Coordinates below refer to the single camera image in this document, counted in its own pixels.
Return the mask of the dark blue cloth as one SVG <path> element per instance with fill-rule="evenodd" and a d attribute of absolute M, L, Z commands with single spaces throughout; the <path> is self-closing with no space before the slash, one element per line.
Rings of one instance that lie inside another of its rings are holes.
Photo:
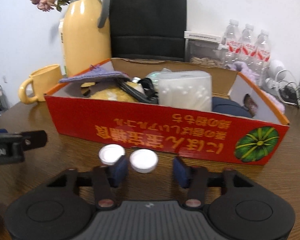
<path fill-rule="evenodd" d="M 215 113 L 252 118 L 252 115 L 246 108 L 230 99 L 219 97 L 212 98 L 212 111 Z"/>

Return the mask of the white green milk carton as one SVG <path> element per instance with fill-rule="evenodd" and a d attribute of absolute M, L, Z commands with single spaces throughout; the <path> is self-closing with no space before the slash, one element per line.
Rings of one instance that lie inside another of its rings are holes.
<path fill-rule="evenodd" d="M 62 64 L 61 64 L 61 72 L 63 76 L 66 76 L 66 64 L 65 64 L 65 52 L 64 52 L 64 41 L 63 41 L 63 23 L 64 19 L 59 20 L 58 26 L 58 34 L 61 42 L 61 50 L 62 50 Z"/>

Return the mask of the white red small box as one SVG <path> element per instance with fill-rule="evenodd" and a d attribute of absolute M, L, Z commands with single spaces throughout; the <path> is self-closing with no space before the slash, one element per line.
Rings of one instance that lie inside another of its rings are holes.
<path fill-rule="evenodd" d="M 189 40 L 198 40 L 211 43 L 221 43 L 222 37 L 213 34 L 198 33 L 193 31 L 184 31 L 184 38 Z"/>

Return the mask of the clear jar of seeds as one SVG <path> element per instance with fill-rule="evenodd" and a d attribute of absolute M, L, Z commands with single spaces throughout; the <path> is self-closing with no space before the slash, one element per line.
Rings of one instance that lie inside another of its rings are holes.
<path fill-rule="evenodd" d="M 185 40 L 185 62 L 211 67 L 223 67 L 226 47 L 204 40 Z"/>

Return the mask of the right water bottle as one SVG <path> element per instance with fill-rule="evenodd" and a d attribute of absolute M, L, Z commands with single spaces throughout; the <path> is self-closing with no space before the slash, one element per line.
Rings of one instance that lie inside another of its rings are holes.
<path fill-rule="evenodd" d="M 269 31 L 261 30 L 255 42 L 255 50 L 251 56 L 254 59 L 253 72 L 255 81 L 260 86 L 262 83 L 262 74 L 270 59 Z"/>

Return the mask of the white round robot speaker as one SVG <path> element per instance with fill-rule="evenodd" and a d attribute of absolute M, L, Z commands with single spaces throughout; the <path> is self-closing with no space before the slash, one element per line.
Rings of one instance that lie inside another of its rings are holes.
<path fill-rule="evenodd" d="M 276 83 L 282 81 L 286 77 L 285 66 L 280 60 L 271 60 L 267 68 L 267 78 L 265 85 L 267 88 L 272 89 Z"/>

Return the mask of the middle water bottle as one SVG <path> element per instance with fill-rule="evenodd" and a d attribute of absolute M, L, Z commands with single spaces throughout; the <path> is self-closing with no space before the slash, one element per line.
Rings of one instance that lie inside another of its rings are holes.
<path fill-rule="evenodd" d="M 254 58 L 252 53 L 255 51 L 254 26 L 246 24 L 239 39 L 241 51 L 238 59 L 247 64 L 253 70 Z"/>

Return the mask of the yellow ceramic mug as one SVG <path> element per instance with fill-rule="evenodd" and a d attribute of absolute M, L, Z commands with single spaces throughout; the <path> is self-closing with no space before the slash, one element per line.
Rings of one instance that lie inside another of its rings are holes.
<path fill-rule="evenodd" d="M 52 64 L 34 71 L 18 89 L 20 101 L 27 105 L 45 101 L 44 94 L 57 85 L 61 78 L 61 67 L 58 64 Z M 32 87 L 33 96 L 27 95 L 26 90 L 29 85 Z"/>

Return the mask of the yellow plush toy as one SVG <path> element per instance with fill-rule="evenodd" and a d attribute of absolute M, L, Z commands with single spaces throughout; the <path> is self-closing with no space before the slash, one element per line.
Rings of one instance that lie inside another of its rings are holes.
<path fill-rule="evenodd" d="M 86 98 L 94 100 L 137 102 L 135 98 L 117 86 L 114 81 L 85 82 L 81 84 L 81 93 Z"/>

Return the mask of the water bottle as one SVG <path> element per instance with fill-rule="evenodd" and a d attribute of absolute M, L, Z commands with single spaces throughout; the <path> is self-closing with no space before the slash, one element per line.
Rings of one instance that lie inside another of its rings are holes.
<path fill-rule="evenodd" d="M 238 60 L 241 52 L 240 33 L 238 28 L 238 21 L 230 19 L 229 24 L 224 32 L 222 44 L 227 46 L 224 54 L 224 65 L 233 64 Z"/>
<path fill-rule="evenodd" d="M 253 70 L 254 58 L 252 53 L 255 51 L 254 26 L 246 24 L 239 39 L 241 51 L 238 59 L 247 64 Z"/>
<path fill-rule="evenodd" d="M 270 59 L 269 31 L 261 30 L 255 42 L 255 50 L 251 56 L 254 59 L 253 72 L 255 81 L 260 86 L 262 83 L 262 74 Z"/>

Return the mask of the white plastic bottle cap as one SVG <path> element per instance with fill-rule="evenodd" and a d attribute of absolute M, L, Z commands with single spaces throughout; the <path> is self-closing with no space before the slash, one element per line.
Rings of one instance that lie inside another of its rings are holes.
<path fill-rule="evenodd" d="M 136 172 L 150 173 L 156 168 L 159 158 L 154 151 L 139 149 L 130 155 L 129 161 Z"/>

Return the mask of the purple knitted cloth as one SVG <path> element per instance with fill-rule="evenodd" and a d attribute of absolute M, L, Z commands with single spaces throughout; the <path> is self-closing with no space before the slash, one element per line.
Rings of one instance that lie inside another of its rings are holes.
<path fill-rule="evenodd" d="M 85 82 L 99 82 L 110 79 L 124 79 L 131 80 L 131 78 L 123 73 L 116 70 L 106 70 L 103 67 L 95 67 L 88 72 L 72 77 L 64 77 L 58 81 L 58 83 L 85 83 Z"/>

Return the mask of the orange cardboard box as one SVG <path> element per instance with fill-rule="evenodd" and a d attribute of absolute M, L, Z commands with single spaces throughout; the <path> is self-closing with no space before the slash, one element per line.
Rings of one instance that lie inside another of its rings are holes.
<path fill-rule="evenodd" d="M 252 118 L 139 102 L 118 102 L 71 96 L 77 84 L 58 84 L 45 100 L 60 134 L 81 139 L 176 153 L 182 157 L 237 164 L 264 165 L 289 129 L 286 116 L 242 73 L 218 67 L 173 61 L 110 60 L 130 77 L 167 68 L 201 70 L 212 77 L 214 96 L 243 106 L 254 102 Z"/>

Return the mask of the purple fluffy headband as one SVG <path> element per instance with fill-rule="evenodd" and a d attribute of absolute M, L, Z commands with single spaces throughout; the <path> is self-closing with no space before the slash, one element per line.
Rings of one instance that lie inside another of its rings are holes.
<path fill-rule="evenodd" d="M 253 72 L 245 62 L 236 61 L 233 64 L 227 64 L 226 67 L 233 71 L 241 72 L 244 76 L 246 76 L 252 83 L 257 84 L 257 73 Z M 263 93 L 269 98 L 269 100 L 277 107 L 277 109 L 284 114 L 285 106 L 279 102 L 273 95 L 263 91 Z"/>

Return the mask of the left water bottle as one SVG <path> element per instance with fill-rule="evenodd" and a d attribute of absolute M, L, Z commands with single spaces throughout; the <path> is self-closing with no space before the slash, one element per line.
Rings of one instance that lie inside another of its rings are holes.
<path fill-rule="evenodd" d="M 224 32 L 222 44 L 227 46 L 224 54 L 224 65 L 233 64 L 238 60 L 241 52 L 240 33 L 238 28 L 238 21 L 230 19 L 229 24 Z"/>

